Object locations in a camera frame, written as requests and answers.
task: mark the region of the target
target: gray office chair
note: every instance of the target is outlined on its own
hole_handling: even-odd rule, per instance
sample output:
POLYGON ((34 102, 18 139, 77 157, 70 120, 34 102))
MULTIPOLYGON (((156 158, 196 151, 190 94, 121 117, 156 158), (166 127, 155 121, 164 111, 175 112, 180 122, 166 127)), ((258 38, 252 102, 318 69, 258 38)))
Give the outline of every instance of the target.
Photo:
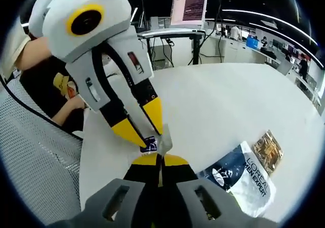
MULTIPOLYGON (((34 103, 18 79, 10 90, 26 105, 34 103)), ((0 92, 0 153, 18 194, 45 225, 80 212, 79 162, 82 142, 0 92)))

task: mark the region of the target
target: hand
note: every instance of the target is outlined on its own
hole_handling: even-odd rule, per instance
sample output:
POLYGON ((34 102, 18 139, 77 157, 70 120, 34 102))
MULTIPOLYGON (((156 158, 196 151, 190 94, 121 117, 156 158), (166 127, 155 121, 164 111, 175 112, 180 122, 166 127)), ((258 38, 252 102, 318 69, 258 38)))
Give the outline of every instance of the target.
POLYGON ((72 99, 69 99, 69 103, 74 109, 84 109, 85 102, 78 96, 74 96, 72 99))

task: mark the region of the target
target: ceiling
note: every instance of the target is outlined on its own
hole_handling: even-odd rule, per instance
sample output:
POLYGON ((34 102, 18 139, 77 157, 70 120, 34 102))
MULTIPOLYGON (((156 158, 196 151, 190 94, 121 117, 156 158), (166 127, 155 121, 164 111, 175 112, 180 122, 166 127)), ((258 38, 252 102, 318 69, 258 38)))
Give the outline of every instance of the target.
MULTIPOLYGON (((129 0, 132 7, 138 7, 139 11, 134 20, 138 20, 142 13, 141 0, 129 0)), ((324 47, 325 30, 322 29, 323 12, 320 12, 321 6, 314 5, 321 0, 221 0, 221 9, 236 9, 263 13, 273 17, 282 19, 290 24, 303 30, 311 35, 319 46, 324 47)), ((33 1, 30 2, 29 8, 22 14, 22 22, 27 22, 29 19, 33 1)), ((151 16, 169 17, 171 13, 172 0, 144 0, 144 7, 147 18, 151 16)), ((206 18, 214 18, 216 16, 219 0, 208 0, 206 18)), ((236 12, 221 12, 223 19, 234 19, 236 24, 243 26, 251 26, 249 23, 255 23, 265 26, 261 19, 268 22, 273 22, 272 19, 236 12)), ((275 21, 278 32, 287 35, 295 41, 301 43, 309 51, 316 53, 319 49, 314 43, 309 41, 304 35, 294 30, 288 25, 275 21)))

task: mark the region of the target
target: black cable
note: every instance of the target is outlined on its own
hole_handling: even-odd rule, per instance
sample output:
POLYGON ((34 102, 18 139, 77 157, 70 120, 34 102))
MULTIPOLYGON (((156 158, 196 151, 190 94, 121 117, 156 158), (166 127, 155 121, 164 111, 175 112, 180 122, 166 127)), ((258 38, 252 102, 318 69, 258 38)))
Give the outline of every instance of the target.
POLYGON ((162 43, 162 52, 164 53, 164 56, 166 57, 166 59, 172 64, 172 67, 174 67, 174 64, 172 63, 172 61, 167 57, 167 55, 165 54, 165 47, 164 47, 164 43, 163 43, 163 39, 162 38, 160 38, 160 40, 161 40, 161 43, 162 43))
POLYGON ((10 89, 9 87, 6 85, 5 81, 3 80, 2 76, 0 76, 0 82, 2 84, 2 86, 4 87, 4 89, 7 91, 7 93, 18 103, 20 104, 22 107, 24 107, 26 110, 32 112, 33 114, 37 115, 38 117, 41 117, 43 120, 45 120, 46 122, 50 123, 51 125, 59 128, 60 130, 64 131, 65 133, 69 134, 70 136, 83 141, 82 138, 74 135, 73 133, 69 133, 66 130, 64 130, 62 128, 62 126, 56 124, 54 121, 50 120, 49 118, 45 117, 44 115, 42 115, 41 113, 37 112, 36 110, 32 109, 31 107, 29 107, 28 105, 26 105, 23 101, 21 101, 10 89))
POLYGON ((156 37, 153 38, 153 45, 152 45, 152 51, 151 51, 151 60, 152 63, 154 63, 155 70, 157 69, 156 63, 154 62, 154 59, 156 58, 156 51, 154 50, 154 42, 156 41, 156 37))
POLYGON ((222 18, 221 16, 219 15, 220 19, 221 19, 221 36, 219 38, 219 42, 218 42, 218 50, 219 50, 219 58, 220 58, 220 63, 222 63, 222 56, 221 56, 221 52, 220 52, 220 41, 221 41, 221 37, 222 37, 222 18))
POLYGON ((165 39, 166 42, 168 43, 170 49, 171 49, 171 64, 172 64, 172 67, 174 67, 174 63, 173 63, 173 48, 175 46, 174 42, 170 39, 165 39))
POLYGON ((221 9, 221 0, 219 0, 219 8, 215 17, 215 21, 214 21, 214 25, 213 25, 213 29, 212 32, 208 35, 208 36, 204 36, 204 39, 202 41, 202 43, 199 45, 199 49, 201 49, 201 47, 203 46, 204 42, 213 34, 213 32, 216 30, 217 28, 217 19, 220 13, 220 9, 221 9))
POLYGON ((147 45, 141 39, 139 39, 139 40, 142 43, 142 49, 143 49, 143 45, 147 47, 147 45))

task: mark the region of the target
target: white cabinet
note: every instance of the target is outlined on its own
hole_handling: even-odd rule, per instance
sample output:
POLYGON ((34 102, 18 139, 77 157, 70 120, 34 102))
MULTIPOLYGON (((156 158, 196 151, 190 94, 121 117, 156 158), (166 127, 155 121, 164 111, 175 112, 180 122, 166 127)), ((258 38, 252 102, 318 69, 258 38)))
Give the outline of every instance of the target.
POLYGON ((226 40, 224 46, 223 62, 235 63, 237 62, 238 42, 233 40, 226 40))
POLYGON ((253 51, 244 44, 239 44, 236 56, 236 62, 239 63, 254 63, 253 51))
POLYGON ((206 57, 219 57, 220 54, 223 56, 224 54, 224 47, 225 47, 225 40, 221 39, 219 43, 220 37, 209 37, 200 49, 200 54, 206 57))

